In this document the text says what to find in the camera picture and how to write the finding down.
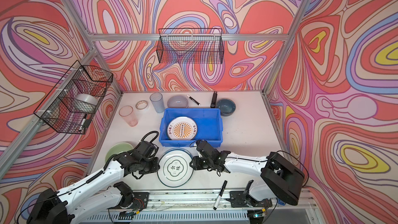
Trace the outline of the orange sunburst plate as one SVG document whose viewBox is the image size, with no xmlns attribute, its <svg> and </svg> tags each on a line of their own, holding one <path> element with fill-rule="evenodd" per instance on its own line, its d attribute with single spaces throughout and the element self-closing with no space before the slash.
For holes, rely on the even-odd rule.
<svg viewBox="0 0 398 224">
<path fill-rule="evenodd" d="M 198 125 L 189 117 L 177 117 L 167 127 L 170 140 L 193 140 L 197 133 Z"/>
</svg>

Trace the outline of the white plate with green rings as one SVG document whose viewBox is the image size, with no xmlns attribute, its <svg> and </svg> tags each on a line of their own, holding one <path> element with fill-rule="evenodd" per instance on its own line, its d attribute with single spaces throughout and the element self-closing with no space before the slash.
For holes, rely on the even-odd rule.
<svg viewBox="0 0 398 224">
<path fill-rule="evenodd" d="M 191 154 L 181 148 L 167 151 L 159 160 L 157 172 L 160 182 L 170 188 L 177 188 L 187 183 L 193 175 L 190 167 Z"/>
</svg>

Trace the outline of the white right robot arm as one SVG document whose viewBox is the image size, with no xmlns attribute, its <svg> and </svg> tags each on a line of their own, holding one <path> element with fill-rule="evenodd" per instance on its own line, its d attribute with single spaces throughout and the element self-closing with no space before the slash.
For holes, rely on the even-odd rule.
<svg viewBox="0 0 398 224">
<path fill-rule="evenodd" d="M 193 157 L 190 167 L 195 171 L 241 173 L 253 176 L 244 191 L 233 191 L 227 199 L 232 207 L 270 207 L 271 198 L 297 206 L 305 181 L 305 174 L 293 163 L 280 155 L 280 151 L 268 156 L 248 157 L 230 151 L 218 151 L 205 140 L 191 143 L 198 155 Z"/>
</svg>

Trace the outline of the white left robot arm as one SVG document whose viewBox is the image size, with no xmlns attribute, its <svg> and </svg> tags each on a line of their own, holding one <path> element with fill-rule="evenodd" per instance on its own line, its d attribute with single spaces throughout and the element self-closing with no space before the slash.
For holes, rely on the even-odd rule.
<svg viewBox="0 0 398 224">
<path fill-rule="evenodd" d="M 122 182 L 132 175 L 141 179 L 159 170 L 159 148 L 140 141 L 132 150 L 111 155 L 103 168 L 59 190 L 43 191 L 31 205 L 28 224 L 78 224 L 105 209 L 130 208 L 136 197 Z"/>
</svg>

